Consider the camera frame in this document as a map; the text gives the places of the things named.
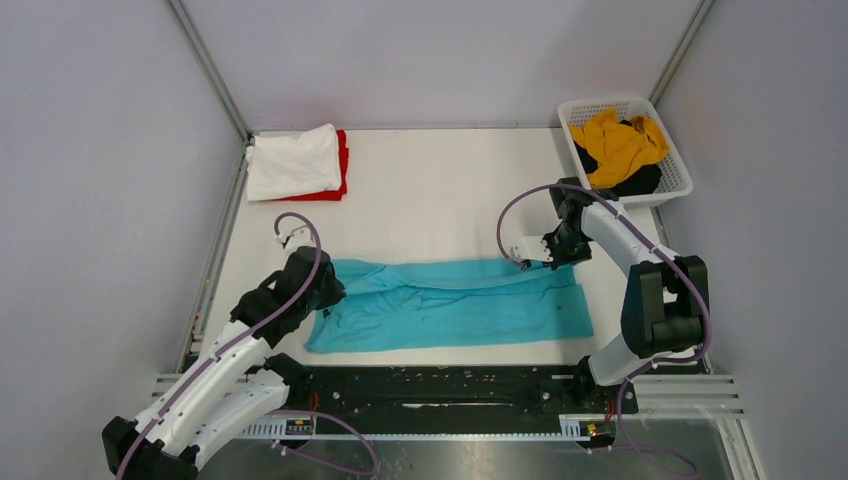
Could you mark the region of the turquoise t-shirt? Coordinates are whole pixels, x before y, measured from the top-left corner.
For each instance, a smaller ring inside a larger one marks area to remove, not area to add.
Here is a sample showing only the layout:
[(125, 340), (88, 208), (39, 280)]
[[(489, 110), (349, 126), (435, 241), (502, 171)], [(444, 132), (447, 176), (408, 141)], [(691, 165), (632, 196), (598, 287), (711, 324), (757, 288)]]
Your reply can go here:
[(502, 258), (334, 263), (344, 298), (318, 313), (305, 342), (317, 354), (472, 347), (590, 338), (570, 267), (521, 270)]

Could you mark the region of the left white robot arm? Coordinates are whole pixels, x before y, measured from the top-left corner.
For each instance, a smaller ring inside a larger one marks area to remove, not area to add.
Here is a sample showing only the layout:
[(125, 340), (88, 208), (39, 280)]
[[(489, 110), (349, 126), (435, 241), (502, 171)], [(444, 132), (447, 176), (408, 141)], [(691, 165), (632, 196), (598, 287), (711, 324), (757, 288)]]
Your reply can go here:
[(266, 412), (304, 407), (308, 381), (273, 366), (236, 393), (228, 390), (312, 312), (344, 296), (327, 253), (313, 246), (292, 250), (282, 269), (241, 296), (212, 347), (169, 390), (134, 418), (116, 416), (104, 427), (110, 472), (118, 479), (195, 479), (224, 444)]

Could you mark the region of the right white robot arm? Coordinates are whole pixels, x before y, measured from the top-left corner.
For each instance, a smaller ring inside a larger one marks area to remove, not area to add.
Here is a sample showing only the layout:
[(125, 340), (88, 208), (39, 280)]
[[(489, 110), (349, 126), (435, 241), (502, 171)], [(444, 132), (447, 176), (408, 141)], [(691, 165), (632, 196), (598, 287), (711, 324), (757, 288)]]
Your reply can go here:
[(587, 190), (575, 178), (560, 179), (549, 192), (560, 223), (541, 240), (548, 253), (544, 265), (588, 261), (597, 245), (626, 278), (619, 334), (577, 367), (575, 402), (597, 412), (612, 400), (612, 386), (708, 343), (707, 269), (699, 257), (650, 240), (612, 194)]

